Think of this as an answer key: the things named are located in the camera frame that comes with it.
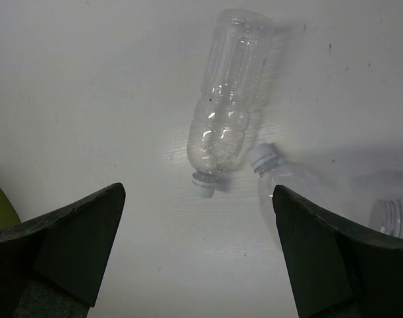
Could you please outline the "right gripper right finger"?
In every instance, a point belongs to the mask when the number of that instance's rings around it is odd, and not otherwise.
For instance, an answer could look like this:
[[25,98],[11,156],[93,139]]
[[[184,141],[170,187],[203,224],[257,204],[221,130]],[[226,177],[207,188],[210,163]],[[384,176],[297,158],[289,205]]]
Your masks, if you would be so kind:
[[403,239],[283,185],[272,203],[299,317],[403,317]]

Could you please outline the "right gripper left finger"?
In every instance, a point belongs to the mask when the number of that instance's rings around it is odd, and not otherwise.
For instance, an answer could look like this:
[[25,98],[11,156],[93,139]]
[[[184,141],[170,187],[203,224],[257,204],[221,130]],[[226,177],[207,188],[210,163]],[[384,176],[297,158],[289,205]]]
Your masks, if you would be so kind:
[[125,205],[122,183],[0,229],[0,317],[87,317]]

